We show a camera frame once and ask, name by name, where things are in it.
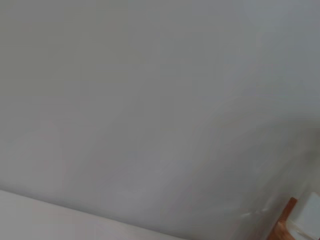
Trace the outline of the wooden dispenser stand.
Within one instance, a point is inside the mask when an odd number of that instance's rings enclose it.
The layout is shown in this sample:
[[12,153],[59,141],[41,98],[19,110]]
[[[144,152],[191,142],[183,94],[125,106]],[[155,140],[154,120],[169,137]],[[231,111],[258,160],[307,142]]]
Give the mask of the wooden dispenser stand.
[[295,240],[295,238],[289,233],[286,227],[286,222],[295,205],[297,204],[297,201],[298,200],[294,197],[289,199],[269,236],[267,237],[267,240]]

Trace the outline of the clear glass water dispenser jar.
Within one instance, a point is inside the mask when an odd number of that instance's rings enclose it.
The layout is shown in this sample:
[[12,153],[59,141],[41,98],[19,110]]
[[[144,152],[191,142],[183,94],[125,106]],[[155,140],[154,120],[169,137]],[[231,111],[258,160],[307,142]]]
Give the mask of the clear glass water dispenser jar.
[[320,195],[303,195],[290,213],[286,227],[295,240],[320,240]]

